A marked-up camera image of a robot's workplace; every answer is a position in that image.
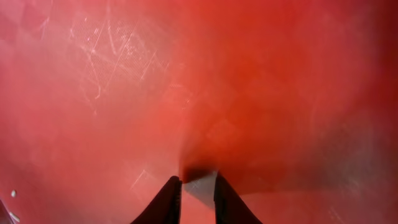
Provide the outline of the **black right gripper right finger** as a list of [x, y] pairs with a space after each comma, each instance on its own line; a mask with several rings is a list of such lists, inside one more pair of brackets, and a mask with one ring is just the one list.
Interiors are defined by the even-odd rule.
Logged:
[[262, 224], [220, 173], [215, 180], [214, 203], [216, 224]]

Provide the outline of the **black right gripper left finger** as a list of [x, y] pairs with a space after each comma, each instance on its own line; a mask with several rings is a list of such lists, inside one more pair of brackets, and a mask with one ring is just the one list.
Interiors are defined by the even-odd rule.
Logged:
[[175, 175], [171, 176], [131, 224], [179, 224], [181, 196], [182, 181]]

